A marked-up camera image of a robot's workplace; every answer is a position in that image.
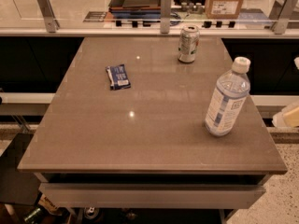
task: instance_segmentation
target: drawer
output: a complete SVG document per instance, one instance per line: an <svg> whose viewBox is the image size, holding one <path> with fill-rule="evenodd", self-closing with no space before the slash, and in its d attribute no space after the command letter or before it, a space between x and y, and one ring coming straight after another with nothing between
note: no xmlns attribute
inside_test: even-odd
<svg viewBox="0 0 299 224"><path fill-rule="evenodd" d="M255 185L65 183L43 183L40 191L61 207L175 209L247 209L265 193Z"/></svg>

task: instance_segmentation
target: soda can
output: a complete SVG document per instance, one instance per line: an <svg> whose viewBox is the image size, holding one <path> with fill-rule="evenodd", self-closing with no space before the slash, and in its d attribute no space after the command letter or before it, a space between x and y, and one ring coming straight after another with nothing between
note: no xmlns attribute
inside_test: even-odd
<svg viewBox="0 0 299 224"><path fill-rule="evenodd" d="M183 63L192 63L196 57L198 43L198 27L195 25L184 26L178 42L178 59Z"/></svg>
<svg viewBox="0 0 299 224"><path fill-rule="evenodd" d="M27 214L23 220L26 224L37 224L40 223L41 220L45 217L46 211L42 206L38 206L34 210L32 210L29 214Z"/></svg>

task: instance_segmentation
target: cardboard box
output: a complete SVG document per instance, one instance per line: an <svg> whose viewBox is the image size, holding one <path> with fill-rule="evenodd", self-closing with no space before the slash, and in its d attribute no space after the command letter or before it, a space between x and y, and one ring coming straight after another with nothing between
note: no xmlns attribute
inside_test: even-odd
<svg viewBox="0 0 299 224"><path fill-rule="evenodd" d="M237 19L243 0L206 0L206 16L209 19Z"/></svg>

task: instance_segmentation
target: speckled floor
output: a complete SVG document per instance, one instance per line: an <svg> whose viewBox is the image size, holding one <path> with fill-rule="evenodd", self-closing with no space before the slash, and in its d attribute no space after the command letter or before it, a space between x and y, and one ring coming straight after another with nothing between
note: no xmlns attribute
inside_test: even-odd
<svg viewBox="0 0 299 224"><path fill-rule="evenodd" d="M272 176L263 197L249 210L238 210L227 224L299 223L299 144L277 147L288 173Z"/></svg>

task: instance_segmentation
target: counter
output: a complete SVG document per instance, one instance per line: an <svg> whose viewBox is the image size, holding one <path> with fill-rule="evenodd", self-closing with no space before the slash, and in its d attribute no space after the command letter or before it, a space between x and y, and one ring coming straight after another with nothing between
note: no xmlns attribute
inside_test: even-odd
<svg viewBox="0 0 299 224"><path fill-rule="evenodd" d="M176 37L85 38L19 170L67 208L249 208L286 166L250 97L228 135L204 127L232 63L222 41L202 38L191 64L177 55ZM105 68L121 63L132 88L111 91Z"/></svg>

